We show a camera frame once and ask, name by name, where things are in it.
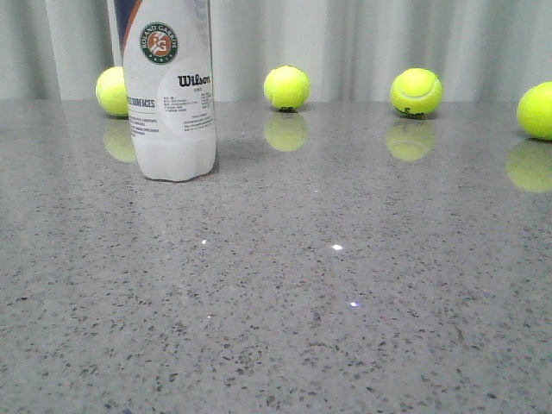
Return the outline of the white blue Wilson tennis can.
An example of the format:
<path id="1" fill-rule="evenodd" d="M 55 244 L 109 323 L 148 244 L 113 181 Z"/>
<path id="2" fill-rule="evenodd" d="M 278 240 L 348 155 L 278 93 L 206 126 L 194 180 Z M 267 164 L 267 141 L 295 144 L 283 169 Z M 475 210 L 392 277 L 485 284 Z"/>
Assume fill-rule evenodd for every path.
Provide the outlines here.
<path id="1" fill-rule="evenodd" d="M 148 179 L 187 181 L 216 158 L 207 1 L 116 1 L 131 138 Z"/>

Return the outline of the middle yellow tennis ball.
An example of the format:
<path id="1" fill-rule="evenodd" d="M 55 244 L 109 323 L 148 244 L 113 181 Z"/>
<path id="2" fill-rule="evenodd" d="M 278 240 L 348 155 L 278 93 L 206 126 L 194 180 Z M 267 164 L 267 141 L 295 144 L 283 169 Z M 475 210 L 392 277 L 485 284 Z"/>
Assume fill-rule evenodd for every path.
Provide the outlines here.
<path id="1" fill-rule="evenodd" d="M 264 94 L 277 110 L 295 110 L 303 105 L 311 92 L 308 75 L 295 66 L 279 66 L 266 76 Z"/>

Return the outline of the yellow tennis ball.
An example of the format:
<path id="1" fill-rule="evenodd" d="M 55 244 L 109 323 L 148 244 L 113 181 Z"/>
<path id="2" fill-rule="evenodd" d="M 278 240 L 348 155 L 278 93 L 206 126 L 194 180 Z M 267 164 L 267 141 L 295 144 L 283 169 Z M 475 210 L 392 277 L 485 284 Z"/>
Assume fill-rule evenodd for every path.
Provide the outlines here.
<path id="1" fill-rule="evenodd" d="M 277 110 L 295 110 L 303 105 L 311 92 L 308 75 L 295 66 L 279 66 L 266 76 L 264 94 Z"/>
<path id="2" fill-rule="evenodd" d="M 393 80 L 390 100 L 392 106 L 404 115 L 428 115 L 442 101 L 442 82 L 428 69 L 409 68 Z"/>
<path id="3" fill-rule="evenodd" d="M 99 105 L 107 114 L 116 117 L 128 115 L 129 105 L 121 66 L 113 66 L 100 74 L 95 93 Z"/>
<path id="4" fill-rule="evenodd" d="M 537 139 L 551 140 L 551 87 L 547 81 L 527 90 L 518 102 L 517 120 L 522 130 Z"/>

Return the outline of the left yellow tennis ball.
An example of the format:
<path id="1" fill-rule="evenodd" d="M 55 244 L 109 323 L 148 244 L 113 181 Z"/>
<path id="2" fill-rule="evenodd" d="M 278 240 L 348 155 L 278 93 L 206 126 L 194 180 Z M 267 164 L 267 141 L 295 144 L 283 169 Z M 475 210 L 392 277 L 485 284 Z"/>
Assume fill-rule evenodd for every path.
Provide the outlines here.
<path id="1" fill-rule="evenodd" d="M 128 115 L 129 105 L 121 66 L 113 66 L 100 74 L 95 93 L 99 105 L 107 114 L 116 117 Z"/>

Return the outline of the far right yellow tennis ball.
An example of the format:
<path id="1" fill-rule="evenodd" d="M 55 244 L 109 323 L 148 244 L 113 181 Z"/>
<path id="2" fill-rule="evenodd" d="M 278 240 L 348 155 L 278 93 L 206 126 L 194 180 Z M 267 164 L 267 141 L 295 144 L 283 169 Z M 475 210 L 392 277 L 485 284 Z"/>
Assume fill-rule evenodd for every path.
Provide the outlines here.
<path id="1" fill-rule="evenodd" d="M 517 120 L 522 130 L 537 139 L 551 140 L 551 87 L 547 81 L 527 90 L 518 102 Z"/>

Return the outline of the grey pleated curtain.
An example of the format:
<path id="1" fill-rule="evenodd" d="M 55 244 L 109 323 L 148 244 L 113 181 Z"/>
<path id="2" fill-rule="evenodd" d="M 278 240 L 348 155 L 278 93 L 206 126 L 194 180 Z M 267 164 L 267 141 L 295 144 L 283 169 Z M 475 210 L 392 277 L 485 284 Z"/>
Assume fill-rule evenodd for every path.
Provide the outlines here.
<path id="1" fill-rule="evenodd" d="M 214 1 L 215 97 L 262 97 L 268 72 L 296 66 L 315 102 L 381 102 L 410 67 L 451 102 L 514 101 L 551 78 L 548 1 Z M 4 1 L 1 96 L 95 95 L 121 61 L 110 1 Z"/>

